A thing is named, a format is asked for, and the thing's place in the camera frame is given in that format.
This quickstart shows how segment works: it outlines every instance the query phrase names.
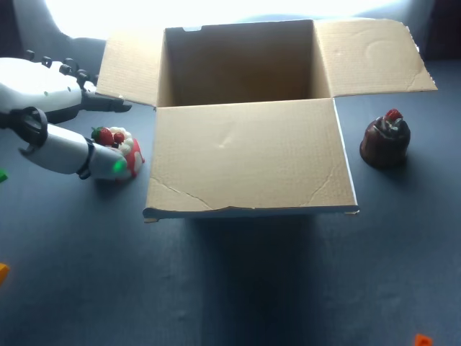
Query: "green light spot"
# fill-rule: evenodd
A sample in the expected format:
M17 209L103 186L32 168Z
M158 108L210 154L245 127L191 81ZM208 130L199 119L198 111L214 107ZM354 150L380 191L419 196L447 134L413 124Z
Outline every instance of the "green light spot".
M124 169L126 168L126 162L125 160L123 161L118 161L114 164L113 168L112 168L112 171L114 171L115 173L118 173L118 172L121 172L123 171Z

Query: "cardboard flap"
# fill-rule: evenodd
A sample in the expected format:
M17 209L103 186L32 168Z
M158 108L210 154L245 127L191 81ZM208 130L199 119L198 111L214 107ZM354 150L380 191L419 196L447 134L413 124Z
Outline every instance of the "cardboard flap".
M124 28L106 43L97 92L156 106L164 29Z
M353 19L314 25L332 96L437 90L402 23Z
M147 208L357 205L332 99L157 110Z

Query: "open cardboard box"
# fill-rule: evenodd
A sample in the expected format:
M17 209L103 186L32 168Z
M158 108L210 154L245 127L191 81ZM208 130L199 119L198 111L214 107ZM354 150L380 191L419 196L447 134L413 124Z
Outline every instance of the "open cardboard box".
M147 221L357 212L334 97L435 89L387 19L124 30L98 83L157 106Z

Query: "dark blue table surface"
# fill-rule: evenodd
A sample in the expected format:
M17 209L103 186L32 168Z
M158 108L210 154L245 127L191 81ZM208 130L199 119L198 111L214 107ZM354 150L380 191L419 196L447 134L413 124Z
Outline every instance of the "dark blue table surface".
M427 64L438 92L336 99L357 216L144 224L155 112L82 112L64 128L126 127L146 166L113 188L54 174L0 134L0 345L435 345L461 340L461 61ZM360 158L392 107L405 169Z

